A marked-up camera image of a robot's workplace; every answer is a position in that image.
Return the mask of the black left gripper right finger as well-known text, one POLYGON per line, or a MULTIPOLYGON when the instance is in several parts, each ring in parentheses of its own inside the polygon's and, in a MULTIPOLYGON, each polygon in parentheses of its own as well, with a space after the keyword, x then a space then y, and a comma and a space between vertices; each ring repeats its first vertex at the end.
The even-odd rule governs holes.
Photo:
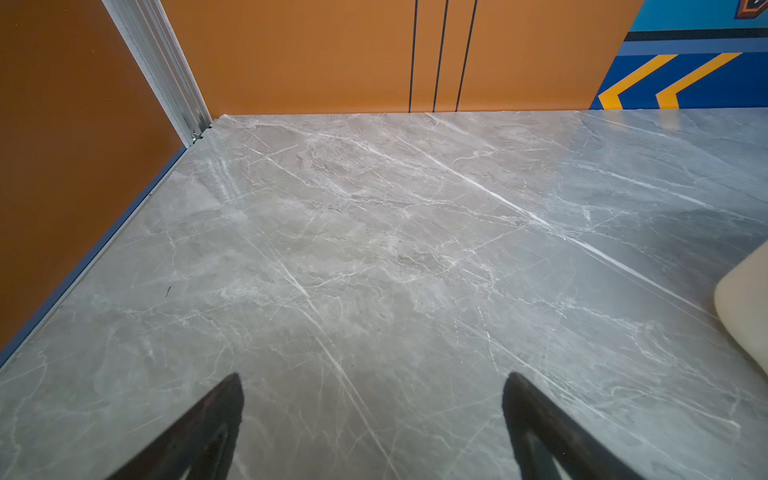
POLYGON ((523 479, 639 479, 519 372, 508 375, 502 411, 523 479))

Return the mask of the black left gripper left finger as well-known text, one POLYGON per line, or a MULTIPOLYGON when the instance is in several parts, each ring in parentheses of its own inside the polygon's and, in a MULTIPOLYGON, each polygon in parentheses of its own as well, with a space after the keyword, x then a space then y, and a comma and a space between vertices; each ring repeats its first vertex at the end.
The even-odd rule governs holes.
POLYGON ((240 376, 226 376, 112 479, 225 479, 242 421, 240 376))

